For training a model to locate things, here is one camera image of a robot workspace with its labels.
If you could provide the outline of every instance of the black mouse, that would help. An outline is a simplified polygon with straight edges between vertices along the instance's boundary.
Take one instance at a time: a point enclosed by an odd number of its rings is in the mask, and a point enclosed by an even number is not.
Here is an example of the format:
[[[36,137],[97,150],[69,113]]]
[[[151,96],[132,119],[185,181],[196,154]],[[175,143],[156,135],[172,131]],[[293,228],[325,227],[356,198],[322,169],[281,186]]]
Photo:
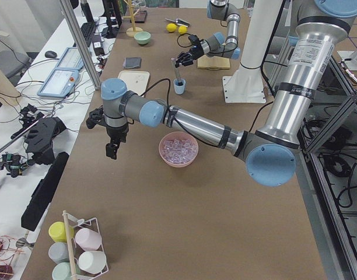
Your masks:
[[[57,53],[55,51],[47,51],[47,52],[45,52],[45,57],[47,57],[47,58],[56,58],[57,57]]]

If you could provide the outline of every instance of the pink bowl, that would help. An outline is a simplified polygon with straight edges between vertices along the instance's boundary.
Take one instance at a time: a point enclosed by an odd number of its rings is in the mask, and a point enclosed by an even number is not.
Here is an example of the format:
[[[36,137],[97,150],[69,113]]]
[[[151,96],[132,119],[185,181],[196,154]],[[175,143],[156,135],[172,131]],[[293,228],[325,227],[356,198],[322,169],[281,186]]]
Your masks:
[[[172,163],[172,162],[170,162],[170,161],[168,161],[167,159],[164,158],[164,156],[163,156],[163,151],[165,149],[164,142],[165,141],[173,141],[175,139],[181,140],[181,141],[182,140],[189,140],[195,147],[197,147],[197,150],[195,151],[195,155],[191,160],[189,160],[189,161],[187,161],[185,163]],[[188,166],[190,163],[192,163],[194,161],[195,157],[197,156],[197,154],[198,154],[198,142],[193,136],[191,136],[191,135],[189,135],[189,134],[187,134],[185,132],[182,132],[182,131],[171,132],[170,134],[167,134],[166,136],[164,136],[162,138],[162,140],[160,140],[159,154],[162,157],[162,159],[164,160],[164,162],[167,163],[169,166],[185,167],[185,166]]]

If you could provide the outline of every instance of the black keyboard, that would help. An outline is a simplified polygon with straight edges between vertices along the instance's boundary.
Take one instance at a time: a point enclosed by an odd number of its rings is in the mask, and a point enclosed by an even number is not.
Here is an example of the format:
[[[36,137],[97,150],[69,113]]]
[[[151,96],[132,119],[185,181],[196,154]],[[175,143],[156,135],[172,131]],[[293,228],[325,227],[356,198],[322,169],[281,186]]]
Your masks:
[[[81,25],[81,33],[83,33],[86,45],[89,47],[90,44],[92,43],[92,38],[93,35],[97,29],[97,24],[96,22],[86,22],[83,25]]]

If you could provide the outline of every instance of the yellow lemon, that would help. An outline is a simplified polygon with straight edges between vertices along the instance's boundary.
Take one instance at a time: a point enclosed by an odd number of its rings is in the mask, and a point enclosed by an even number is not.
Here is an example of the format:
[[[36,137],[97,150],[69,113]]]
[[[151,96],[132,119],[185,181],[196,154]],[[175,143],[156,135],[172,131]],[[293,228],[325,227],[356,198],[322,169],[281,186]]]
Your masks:
[[[187,31],[188,31],[188,29],[186,28],[186,26],[180,26],[179,28],[178,28],[178,32],[180,33],[180,34],[184,34],[184,33],[186,33]]]
[[[168,31],[169,33],[174,32],[174,31],[176,30],[176,28],[177,28],[177,26],[176,26],[176,24],[174,24],[174,23],[169,23],[169,24],[167,24],[167,26],[166,26],[166,29],[167,29],[167,31]]]

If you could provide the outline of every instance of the green bowl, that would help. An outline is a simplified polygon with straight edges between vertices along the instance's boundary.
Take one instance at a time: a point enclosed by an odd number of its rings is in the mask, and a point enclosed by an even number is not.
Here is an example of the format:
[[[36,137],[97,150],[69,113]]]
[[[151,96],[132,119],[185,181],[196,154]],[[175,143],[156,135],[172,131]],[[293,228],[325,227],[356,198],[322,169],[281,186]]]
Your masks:
[[[134,39],[137,41],[138,44],[145,45],[150,42],[151,34],[146,31],[137,32],[136,34],[134,34]]]

